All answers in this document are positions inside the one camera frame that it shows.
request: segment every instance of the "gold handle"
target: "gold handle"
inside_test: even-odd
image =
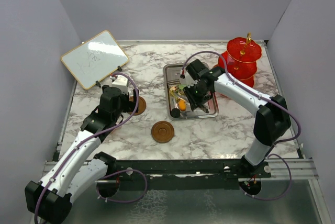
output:
[[[240,54],[241,55],[244,55],[245,54],[245,48],[247,47],[247,45],[251,42],[251,32],[249,32],[247,34],[247,38],[245,39],[245,45],[243,47],[243,50],[240,51]]]
[[[249,44],[251,42],[251,32],[247,34],[247,39],[245,41],[246,44]]]

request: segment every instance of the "cable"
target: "cable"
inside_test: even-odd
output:
[[[254,195],[250,195],[248,194],[246,191],[243,190],[242,187],[240,187],[240,189],[243,191],[243,193],[253,199],[258,199],[258,200],[263,200],[263,201],[269,201],[269,200],[277,200],[277,199],[280,199],[280,198],[283,198],[287,193],[288,191],[291,189],[292,187],[292,173],[291,173],[291,169],[289,168],[287,162],[282,158],[280,157],[278,154],[275,154],[275,153],[272,153],[270,154],[269,156],[267,156],[268,158],[271,157],[271,156],[277,156],[278,158],[280,158],[284,164],[286,165],[287,167],[287,170],[288,170],[288,175],[289,175],[289,184],[288,184],[288,187],[287,189],[285,190],[285,192],[283,192],[282,194],[280,194],[279,196],[276,196],[276,197],[272,197],[272,198],[261,198],[261,197],[257,197],[257,196],[254,196]]]
[[[112,76],[114,75],[121,75],[121,76],[124,76],[125,78],[127,78],[131,84],[133,85],[134,89],[135,89],[135,94],[136,94],[136,97],[139,97],[139,94],[138,94],[138,90],[137,90],[137,87],[136,87],[136,84],[134,83],[134,81],[127,75],[123,74],[123,73],[115,73],[115,74],[112,74]],[[105,129],[103,131],[100,131],[100,132],[97,132],[95,134],[93,134],[92,136],[89,136],[88,138],[84,139],[83,141],[81,141],[78,145],[76,145],[76,149],[73,149],[69,155],[64,159],[63,163],[59,166],[59,168],[55,171],[54,175],[50,178],[51,180],[52,179],[55,179],[57,177],[57,175],[60,173],[60,171],[63,169],[63,167],[66,165],[66,163],[68,162],[68,160],[71,158],[71,156],[86,142],[88,142],[90,139],[93,139],[97,136],[99,136],[100,134],[103,134],[105,132],[108,132],[108,131],[112,131],[122,125],[124,125],[126,122],[128,122],[129,119],[132,118],[132,116],[136,113],[136,110],[138,108],[138,105],[139,105],[139,99],[136,99],[136,105],[135,105],[135,108],[134,110],[132,111],[132,113],[130,114],[130,116],[123,122],[119,123],[118,125],[115,125],[113,127],[110,127],[108,129]],[[35,224],[39,224],[38,223],[38,210],[39,210],[39,207],[41,205],[41,201],[42,201],[42,198],[44,196],[44,194],[46,193],[47,189],[49,188],[49,186],[51,185],[51,181],[49,181],[46,186],[43,188],[40,196],[38,197],[38,200],[37,200],[37,203],[36,203],[36,207],[35,207],[35,213],[34,213],[34,222]]]
[[[256,174],[255,174],[254,176],[252,176],[252,177],[248,180],[248,182],[251,181],[252,179],[253,179],[253,181],[256,181]]]
[[[104,199],[106,202],[107,202],[107,201],[112,201],[112,202],[116,202],[116,203],[133,203],[133,202],[136,202],[136,201],[140,200],[140,199],[146,194],[146,192],[147,192],[147,190],[148,190],[148,181],[147,181],[146,176],[145,176],[141,171],[139,171],[139,170],[135,170],[135,169],[127,169],[127,170],[118,171],[118,172],[115,172],[115,173],[112,173],[112,174],[108,174],[108,175],[102,177],[100,180],[103,180],[103,179],[106,179],[106,178],[109,178],[109,177],[112,177],[112,176],[114,176],[114,175],[117,175],[117,174],[120,174],[120,173],[124,173],[124,172],[137,172],[137,173],[139,173],[139,174],[141,174],[141,175],[143,176],[143,178],[144,178],[144,183],[145,183],[143,193],[142,193],[138,198],[136,198],[136,199],[132,199],[132,200],[117,200],[117,199],[110,199],[110,198],[105,198],[105,197],[101,196],[101,194],[100,194],[100,192],[99,192],[99,188],[96,187],[96,192],[97,192],[98,195],[99,195],[99,196],[98,196],[98,199],[99,199],[99,198],[102,198],[102,199]]]
[[[256,96],[256,97],[259,96],[257,93],[255,93],[255,92],[249,90],[248,88],[244,87],[243,85],[241,85],[239,82],[236,82],[236,81],[231,77],[231,75],[230,75],[229,72],[228,72],[228,68],[227,68],[227,62],[226,62],[226,60],[223,58],[222,55],[220,55],[219,53],[217,53],[217,52],[215,52],[215,51],[205,50],[205,51],[200,51],[200,52],[197,52],[197,53],[194,53],[193,55],[191,55],[191,56],[185,61],[184,65],[183,65],[183,67],[182,67],[182,70],[181,70],[181,74],[182,74],[182,75],[184,75],[184,73],[185,73],[184,69],[185,69],[185,67],[186,67],[187,62],[188,62],[192,57],[194,57],[194,56],[196,56],[196,55],[198,55],[198,54],[202,54],[202,53],[210,53],[210,54],[218,55],[218,56],[222,59],[222,61],[224,62],[224,65],[225,65],[225,71],[226,71],[226,75],[227,75],[227,77],[228,77],[232,82],[234,82],[238,87],[240,87],[240,88],[243,89],[244,91],[248,92],[249,94],[251,94],[251,95],[253,95],[253,96]],[[264,100],[264,101],[266,101],[266,102],[268,102],[268,103],[270,103],[270,104],[273,104],[274,106],[278,107],[279,109],[281,109],[281,110],[283,110],[284,112],[286,112],[287,114],[289,114],[289,115],[294,119],[294,121],[295,121],[295,123],[297,124],[297,127],[298,127],[298,133],[296,134],[296,136],[293,136],[293,137],[288,138],[288,139],[282,139],[282,140],[277,140],[277,141],[275,141],[275,142],[272,144],[272,146],[271,146],[271,148],[269,149],[269,151],[267,152],[266,155],[268,155],[269,152],[272,151],[272,149],[275,147],[276,144],[278,144],[278,143],[282,143],[282,142],[286,142],[286,141],[290,141],[290,140],[294,140],[294,139],[298,138],[298,137],[300,136],[301,132],[302,132],[302,128],[301,128],[301,125],[300,125],[299,120],[298,120],[298,119],[297,119],[291,112],[289,112],[286,108],[284,108],[283,106],[281,106],[281,105],[277,104],[276,102],[274,102],[274,101],[272,101],[272,100],[270,100],[270,99],[267,99],[267,98],[265,98],[265,97],[260,96],[260,99],[261,99],[261,100]]]

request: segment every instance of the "whiteboard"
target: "whiteboard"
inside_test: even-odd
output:
[[[128,62],[111,33],[107,30],[84,42],[61,57],[84,89],[89,89]]]

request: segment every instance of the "food item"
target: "food item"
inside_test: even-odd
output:
[[[178,107],[181,111],[186,111],[186,101],[183,99],[179,99]]]

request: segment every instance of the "wooden whiteboard frame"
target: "wooden whiteboard frame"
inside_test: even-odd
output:
[[[65,55],[71,53],[71,52],[74,51],[75,49],[79,48],[81,45],[83,45],[83,44],[85,44],[85,43],[91,41],[92,39],[94,39],[94,38],[100,36],[100,35],[101,35],[102,33],[104,33],[104,32],[108,32],[108,33],[110,34],[110,36],[113,38],[113,40],[114,40],[114,41],[116,42],[116,44],[119,46],[119,48],[121,49],[121,51],[125,54],[125,52],[124,52],[123,49],[120,47],[119,43],[115,40],[115,38],[113,37],[113,35],[112,35],[108,30],[104,30],[104,31],[100,32],[99,34],[95,35],[94,37],[92,37],[92,38],[90,38],[90,39],[88,39],[88,40],[82,42],[80,45],[78,45],[77,47],[75,47],[75,48],[73,48],[72,50],[68,51],[67,53],[61,55],[61,62],[65,65],[65,67],[71,72],[71,74],[74,76],[74,78],[78,81],[78,83],[80,83],[80,85],[82,86],[82,88],[85,89],[85,90],[88,90],[88,89],[92,88],[92,87],[93,87],[94,85],[96,85],[96,84],[93,84],[92,86],[90,86],[90,87],[88,87],[88,88],[84,87],[83,84],[82,84],[82,83],[79,81],[79,79],[76,77],[76,75],[74,75],[74,73],[70,70],[70,68],[69,68],[69,67],[66,65],[66,63],[63,61],[63,57],[64,57]],[[125,54],[125,56],[127,57],[127,61],[126,61],[124,64],[120,65],[120,66],[123,66],[123,65],[125,65],[126,63],[129,62],[129,57],[128,57],[126,54]],[[110,72],[109,74],[107,74],[106,76],[104,76],[102,79],[97,80],[97,81],[100,82],[101,80],[105,79],[107,76],[111,75],[111,74],[112,74],[113,72],[115,72],[116,70],[117,70],[117,68],[116,68],[115,70],[111,71],[111,72]]]

